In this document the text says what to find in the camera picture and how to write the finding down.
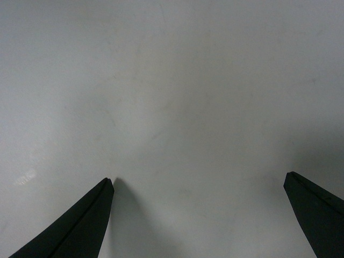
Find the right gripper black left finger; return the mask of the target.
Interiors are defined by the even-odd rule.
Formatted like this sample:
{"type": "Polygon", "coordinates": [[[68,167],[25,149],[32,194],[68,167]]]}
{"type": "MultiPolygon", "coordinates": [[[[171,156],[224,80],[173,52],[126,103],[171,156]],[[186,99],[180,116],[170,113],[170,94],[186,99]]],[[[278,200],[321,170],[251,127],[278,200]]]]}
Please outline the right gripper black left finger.
{"type": "Polygon", "coordinates": [[[113,194],[111,180],[104,178],[11,257],[98,257],[113,194]]]}

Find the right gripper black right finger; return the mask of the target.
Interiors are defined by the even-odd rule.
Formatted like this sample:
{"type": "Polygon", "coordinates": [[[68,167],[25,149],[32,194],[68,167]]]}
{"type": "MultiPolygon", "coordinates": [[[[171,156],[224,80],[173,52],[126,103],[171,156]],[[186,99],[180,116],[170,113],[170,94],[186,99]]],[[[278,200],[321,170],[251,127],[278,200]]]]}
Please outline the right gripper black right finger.
{"type": "Polygon", "coordinates": [[[283,187],[316,257],[343,257],[343,200],[294,171],[283,187]]]}

